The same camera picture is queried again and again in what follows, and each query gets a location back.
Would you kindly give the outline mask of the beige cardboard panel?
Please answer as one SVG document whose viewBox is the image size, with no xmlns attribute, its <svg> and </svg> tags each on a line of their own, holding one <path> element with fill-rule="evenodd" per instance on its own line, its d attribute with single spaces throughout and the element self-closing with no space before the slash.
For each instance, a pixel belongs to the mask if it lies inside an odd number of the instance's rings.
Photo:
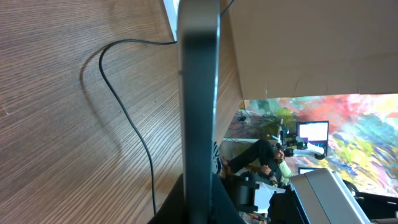
<svg viewBox="0 0 398 224">
<path fill-rule="evenodd" d="M 243 97 L 397 92 L 397 2 L 236 1 Z"/>
</svg>

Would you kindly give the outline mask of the white power strip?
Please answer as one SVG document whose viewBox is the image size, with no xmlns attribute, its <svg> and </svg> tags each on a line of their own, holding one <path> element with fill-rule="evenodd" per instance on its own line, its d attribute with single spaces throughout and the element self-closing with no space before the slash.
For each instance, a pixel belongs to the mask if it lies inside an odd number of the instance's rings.
<svg viewBox="0 0 398 224">
<path fill-rule="evenodd" d="M 177 21 L 178 21 L 178 7 L 180 0 L 163 0 L 167 18 L 169 20 L 170 29 L 174 41 L 177 41 Z"/>
</svg>

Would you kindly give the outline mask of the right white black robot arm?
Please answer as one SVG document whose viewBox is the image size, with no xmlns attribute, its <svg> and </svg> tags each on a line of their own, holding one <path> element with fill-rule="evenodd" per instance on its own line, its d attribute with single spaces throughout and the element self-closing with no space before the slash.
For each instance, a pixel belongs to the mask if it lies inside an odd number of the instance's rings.
<svg viewBox="0 0 398 224">
<path fill-rule="evenodd" d="M 293 176 L 284 189 L 235 177 L 230 197 L 265 223 L 397 223 L 397 198 L 360 192 L 328 169 Z"/>
</svg>

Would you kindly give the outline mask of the seated person in background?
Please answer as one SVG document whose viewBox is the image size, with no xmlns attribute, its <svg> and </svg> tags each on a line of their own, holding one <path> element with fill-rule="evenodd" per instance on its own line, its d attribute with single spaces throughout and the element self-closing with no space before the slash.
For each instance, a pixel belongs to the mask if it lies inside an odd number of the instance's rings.
<svg viewBox="0 0 398 224">
<path fill-rule="evenodd" d="M 290 185 L 290 178 L 295 174 L 285 161 L 284 151 L 280 146 L 274 149 L 265 139 L 256 141 L 234 159 L 223 160 L 223 172 L 220 176 L 235 175 L 255 160 L 259 160 L 261 166 L 243 172 L 241 177 L 282 189 Z"/>
</svg>

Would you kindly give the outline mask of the computer monitor in background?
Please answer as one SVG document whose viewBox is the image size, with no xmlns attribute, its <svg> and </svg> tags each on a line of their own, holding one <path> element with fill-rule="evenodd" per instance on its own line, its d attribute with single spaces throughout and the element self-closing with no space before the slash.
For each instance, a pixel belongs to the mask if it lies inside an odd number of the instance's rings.
<svg viewBox="0 0 398 224">
<path fill-rule="evenodd" d="M 297 123 L 297 136 L 315 146 L 328 148 L 329 121 L 306 121 Z"/>
</svg>

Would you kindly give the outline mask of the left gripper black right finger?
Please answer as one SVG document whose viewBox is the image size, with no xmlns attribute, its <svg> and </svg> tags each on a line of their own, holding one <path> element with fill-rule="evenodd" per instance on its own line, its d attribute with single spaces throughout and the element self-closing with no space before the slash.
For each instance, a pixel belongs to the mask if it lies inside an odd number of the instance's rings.
<svg viewBox="0 0 398 224">
<path fill-rule="evenodd" d="M 211 187 L 211 223 L 245 224 L 217 174 L 212 175 Z"/>
</svg>

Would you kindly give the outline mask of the colourful painted backdrop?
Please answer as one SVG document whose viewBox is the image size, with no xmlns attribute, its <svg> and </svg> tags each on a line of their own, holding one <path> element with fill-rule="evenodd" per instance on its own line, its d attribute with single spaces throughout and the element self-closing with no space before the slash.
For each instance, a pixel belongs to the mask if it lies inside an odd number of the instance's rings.
<svg viewBox="0 0 398 224">
<path fill-rule="evenodd" d="M 360 191 L 397 196 L 397 95 L 331 95 L 246 100 L 251 117 L 277 116 L 291 131 L 297 121 L 328 121 L 328 155 L 317 161 L 288 158 L 300 166 L 329 168 Z"/>
</svg>

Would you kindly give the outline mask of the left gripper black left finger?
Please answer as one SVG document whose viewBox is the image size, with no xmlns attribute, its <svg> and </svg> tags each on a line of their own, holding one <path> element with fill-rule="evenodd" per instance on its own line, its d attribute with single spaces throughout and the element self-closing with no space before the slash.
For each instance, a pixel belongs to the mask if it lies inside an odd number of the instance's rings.
<svg viewBox="0 0 398 224">
<path fill-rule="evenodd" d="M 183 224 L 184 223 L 184 186 L 181 174 L 159 211 L 148 224 Z"/>
</svg>

